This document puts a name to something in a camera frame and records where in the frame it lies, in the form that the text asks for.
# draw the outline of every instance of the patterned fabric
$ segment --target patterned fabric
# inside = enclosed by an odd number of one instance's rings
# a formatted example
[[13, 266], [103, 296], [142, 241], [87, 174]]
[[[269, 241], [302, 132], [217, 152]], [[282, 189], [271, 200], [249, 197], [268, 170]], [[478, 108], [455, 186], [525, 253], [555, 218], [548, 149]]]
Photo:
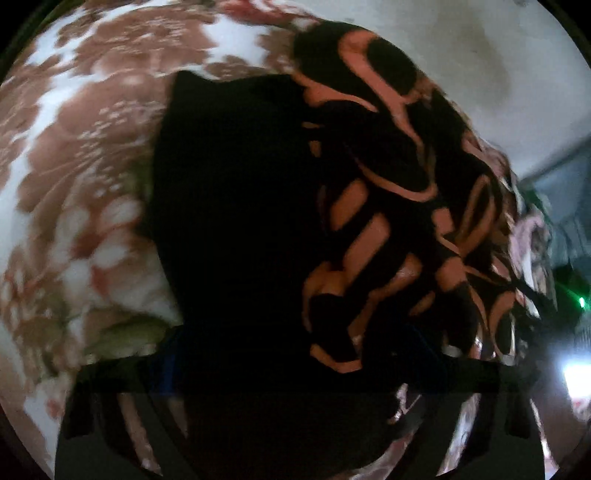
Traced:
[[356, 371], [377, 351], [391, 356], [407, 322], [476, 358], [509, 353], [498, 335], [515, 301], [497, 273], [503, 192], [461, 115], [403, 52], [359, 27], [324, 22], [296, 38], [294, 58], [311, 107], [303, 127], [326, 171], [329, 254], [303, 290], [312, 356]]

